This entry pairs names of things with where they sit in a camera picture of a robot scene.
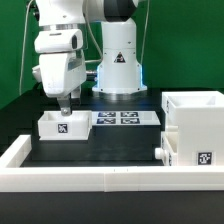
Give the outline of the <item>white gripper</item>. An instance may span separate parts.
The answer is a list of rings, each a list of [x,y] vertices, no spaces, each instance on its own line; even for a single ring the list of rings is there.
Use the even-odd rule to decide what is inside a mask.
[[[41,80],[46,95],[58,98],[61,114],[71,115],[73,104],[80,103],[81,90],[76,89],[86,80],[83,53],[83,34],[80,29],[41,31],[35,40],[39,54]]]

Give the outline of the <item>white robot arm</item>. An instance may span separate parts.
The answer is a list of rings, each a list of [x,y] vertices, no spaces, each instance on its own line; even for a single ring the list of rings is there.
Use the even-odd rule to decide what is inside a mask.
[[[136,59],[136,24],[131,18],[142,0],[36,0],[39,32],[35,51],[46,95],[58,100],[64,116],[87,79],[84,30],[101,24],[103,51],[92,91],[111,98],[143,92],[142,66]]]

